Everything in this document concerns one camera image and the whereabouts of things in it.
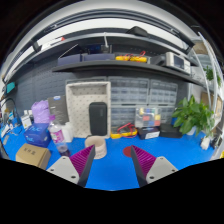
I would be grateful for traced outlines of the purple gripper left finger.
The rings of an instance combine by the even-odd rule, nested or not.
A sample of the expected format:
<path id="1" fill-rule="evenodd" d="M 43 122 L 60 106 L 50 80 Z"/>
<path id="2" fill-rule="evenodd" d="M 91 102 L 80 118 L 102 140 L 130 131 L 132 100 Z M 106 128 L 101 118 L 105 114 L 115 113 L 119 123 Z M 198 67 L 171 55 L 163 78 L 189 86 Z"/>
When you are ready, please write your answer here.
<path id="1" fill-rule="evenodd" d="M 62 156 L 47 171 L 78 186 L 85 187 L 94 157 L 95 146 L 92 145 L 71 157 Z"/>

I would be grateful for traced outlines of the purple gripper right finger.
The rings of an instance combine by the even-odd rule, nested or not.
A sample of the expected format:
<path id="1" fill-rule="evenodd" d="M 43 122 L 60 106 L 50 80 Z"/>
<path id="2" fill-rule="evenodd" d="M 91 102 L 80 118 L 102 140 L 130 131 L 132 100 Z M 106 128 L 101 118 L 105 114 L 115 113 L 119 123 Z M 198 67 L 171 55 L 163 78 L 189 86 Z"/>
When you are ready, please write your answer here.
<path id="1" fill-rule="evenodd" d="M 131 146 L 131 158 L 140 187 L 178 171 L 164 156 L 155 157 L 134 145 Z"/>

